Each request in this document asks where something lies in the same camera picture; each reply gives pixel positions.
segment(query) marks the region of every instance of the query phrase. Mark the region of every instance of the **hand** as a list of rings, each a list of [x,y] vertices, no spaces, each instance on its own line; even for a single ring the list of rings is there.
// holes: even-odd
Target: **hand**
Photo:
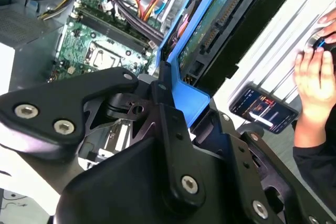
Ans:
[[[336,104],[336,83],[332,55],[319,47],[297,56],[295,82],[302,101],[302,114],[315,123],[326,123]]]
[[[334,20],[329,26],[325,27],[324,29],[318,32],[318,35],[321,37],[325,37],[333,32],[336,31],[336,9],[332,10],[331,12],[325,14],[322,18],[320,18],[319,23],[325,24],[330,21]],[[336,34],[330,35],[328,38],[325,39],[327,44],[335,43],[336,42]]]

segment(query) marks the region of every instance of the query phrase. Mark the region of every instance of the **silver screw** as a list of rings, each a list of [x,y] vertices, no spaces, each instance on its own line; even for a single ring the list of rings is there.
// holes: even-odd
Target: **silver screw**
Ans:
[[[198,192],[198,184],[196,180],[191,176],[183,176],[182,187],[190,194],[196,194]]]
[[[268,218],[267,209],[265,208],[265,206],[261,202],[259,202],[257,200],[254,200],[252,205],[253,205],[253,209],[257,213],[257,215],[259,215],[264,220],[266,220]]]
[[[14,110],[19,118],[31,119],[38,115],[38,109],[30,104],[21,104]]]
[[[54,4],[48,4],[47,7],[46,7],[46,10],[53,10],[56,8],[56,5]]]
[[[166,88],[165,85],[163,85],[163,84],[159,84],[159,87],[160,87],[161,89],[163,89],[163,90],[167,90],[167,88]]]
[[[226,115],[226,114],[223,114],[223,117],[224,117],[225,121],[230,121],[230,118],[229,118],[229,116],[228,116],[228,115]]]
[[[309,216],[309,220],[311,224],[320,224],[313,216]]]
[[[128,73],[124,73],[124,77],[125,77],[126,79],[128,79],[128,80],[132,80],[132,79],[133,79],[133,77],[130,76]]]
[[[54,123],[54,129],[59,134],[69,135],[75,131],[75,126],[68,120],[59,120],[56,123]]]
[[[251,133],[250,136],[252,137],[252,139],[254,141],[258,141],[259,140],[259,138],[258,138],[258,136],[256,134]]]

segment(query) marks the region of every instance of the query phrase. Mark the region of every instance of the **sleeve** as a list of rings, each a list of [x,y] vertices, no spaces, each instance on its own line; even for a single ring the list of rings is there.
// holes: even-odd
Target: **sleeve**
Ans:
[[[327,142],[312,148],[293,148],[302,178],[336,214],[336,152]]]

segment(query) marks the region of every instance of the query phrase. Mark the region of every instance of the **smartphone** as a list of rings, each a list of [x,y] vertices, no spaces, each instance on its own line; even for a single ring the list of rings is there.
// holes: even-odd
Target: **smartphone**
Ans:
[[[244,88],[229,110],[274,134],[281,133],[299,115],[296,110],[251,86]]]

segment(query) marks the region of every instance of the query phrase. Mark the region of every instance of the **finger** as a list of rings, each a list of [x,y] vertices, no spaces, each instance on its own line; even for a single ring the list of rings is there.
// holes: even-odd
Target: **finger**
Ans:
[[[300,76],[301,77],[305,77],[307,75],[309,63],[313,57],[313,54],[314,54],[314,50],[311,47],[306,49],[306,52],[304,53],[304,57],[303,57],[303,60],[300,66]]]
[[[295,80],[296,85],[298,86],[298,89],[300,89],[300,86],[301,86],[300,67],[301,67],[302,59],[303,59],[302,54],[298,54],[296,56],[295,65],[294,65],[294,80]]]
[[[334,65],[331,52],[325,51],[321,67],[321,89],[329,90],[335,87]]]
[[[305,93],[308,92],[307,72],[313,54],[314,50],[311,47],[307,48],[300,66],[300,85]]]
[[[326,26],[324,29],[320,30],[317,35],[323,37],[333,33],[334,31],[336,31],[336,22],[333,22],[329,26]]]
[[[336,34],[330,35],[324,40],[327,44],[336,43]]]
[[[311,93],[318,92],[321,88],[320,85],[320,70],[322,65],[323,48],[319,47],[312,60],[309,63],[307,72],[307,84]]]
[[[331,12],[325,14],[322,18],[320,18],[319,23],[320,24],[328,23],[333,19],[336,19],[336,9],[332,10]]]

